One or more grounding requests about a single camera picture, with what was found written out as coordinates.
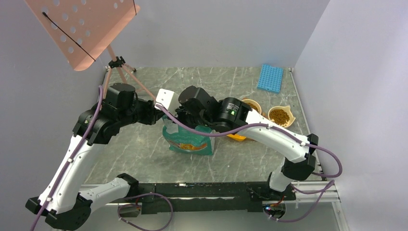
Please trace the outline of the orange plastic scoop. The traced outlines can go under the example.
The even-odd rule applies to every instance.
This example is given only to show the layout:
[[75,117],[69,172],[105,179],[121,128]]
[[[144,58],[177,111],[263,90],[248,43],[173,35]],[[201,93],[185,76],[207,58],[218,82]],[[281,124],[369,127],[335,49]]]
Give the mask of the orange plastic scoop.
[[241,135],[238,135],[238,134],[229,134],[227,136],[229,138],[233,139],[233,140],[236,140],[236,141],[244,141],[244,140],[247,139],[245,136],[241,136]]

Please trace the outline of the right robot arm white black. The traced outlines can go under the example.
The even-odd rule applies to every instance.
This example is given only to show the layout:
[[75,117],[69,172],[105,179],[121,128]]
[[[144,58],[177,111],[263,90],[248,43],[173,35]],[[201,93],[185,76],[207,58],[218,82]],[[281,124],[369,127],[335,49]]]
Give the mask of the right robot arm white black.
[[312,154],[319,141],[317,135],[291,132],[239,99],[227,97],[218,101],[204,89],[189,86],[172,97],[167,109],[190,128],[202,125],[220,134],[239,134],[282,154],[284,160],[270,174],[265,187],[271,200],[279,199],[292,181],[306,180],[315,170],[316,159]]

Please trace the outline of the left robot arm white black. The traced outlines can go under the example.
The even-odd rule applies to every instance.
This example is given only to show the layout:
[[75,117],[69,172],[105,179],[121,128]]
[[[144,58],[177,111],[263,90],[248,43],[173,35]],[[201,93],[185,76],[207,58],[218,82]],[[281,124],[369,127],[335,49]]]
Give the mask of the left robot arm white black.
[[41,195],[28,199],[26,208],[54,229],[75,231],[100,207],[121,198],[134,201],[140,194],[139,182],[126,173],[88,191],[80,188],[97,155],[122,127],[154,125],[163,114],[154,101],[139,99],[132,85],[117,83],[107,91],[99,87],[97,103],[79,116],[51,182]]

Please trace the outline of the green dog food bag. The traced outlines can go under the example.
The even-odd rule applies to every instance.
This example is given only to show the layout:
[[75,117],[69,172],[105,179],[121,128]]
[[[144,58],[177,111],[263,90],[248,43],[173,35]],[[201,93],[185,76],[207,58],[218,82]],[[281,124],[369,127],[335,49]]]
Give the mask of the green dog food bag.
[[177,125],[166,115],[162,117],[162,135],[169,144],[169,150],[195,155],[213,155],[215,137],[201,136]]

